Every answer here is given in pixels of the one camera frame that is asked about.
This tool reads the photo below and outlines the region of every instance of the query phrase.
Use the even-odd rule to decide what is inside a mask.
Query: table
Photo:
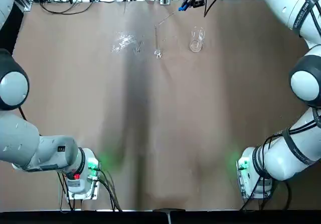
[[[34,5],[17,39],[14,58],[31,84],[27,118],[42,135],[72,135],[91,148],[123,209],[240,208],[235,161],[306,110],[288,86],[305,42],[261,0],[221,1],[206,18],[202,9],[174,14],[160,27],[156,59],[154,25],[181,3],[94,3],[73,16]],[[200,53],[188,47],[194,26],[206,30]],[[134,41],[113,51],[123,36]],[[293,179],[292,208],[320,208],[319,168]],[[58,209],[55,173],[8,163],[1,172],[1,209]],[[281,187],[267,208],[281,208],[285,196]],[[110,209],[108,195],[101,189],[83,209]]]

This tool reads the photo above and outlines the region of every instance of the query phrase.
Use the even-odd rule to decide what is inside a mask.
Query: glass beaker
[[[199,52],[204,44],[205,30],[202,27],[192,29],[190,49],[192,52]]]

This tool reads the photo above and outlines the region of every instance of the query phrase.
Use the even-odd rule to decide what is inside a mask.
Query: blue object
[[[179,12],[181,12],[181,11],[186,11],[186,9],[187,9],[187,4],[185,5],[185,6],[183,6],[183,7],[179,7]]]

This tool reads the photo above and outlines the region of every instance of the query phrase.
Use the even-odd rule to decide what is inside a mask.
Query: green led light
[[[242,157],[239,160],[239,166],[241,169],[247,169],[249,167],[249,158],[248,157]]]
[[[88,158],[88,168],[98,169],[98,160],[96,158]]]

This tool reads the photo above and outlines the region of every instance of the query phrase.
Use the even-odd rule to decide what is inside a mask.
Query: label
[[[70,181],[68,180],[69,187],[80,187],[80,180]]]

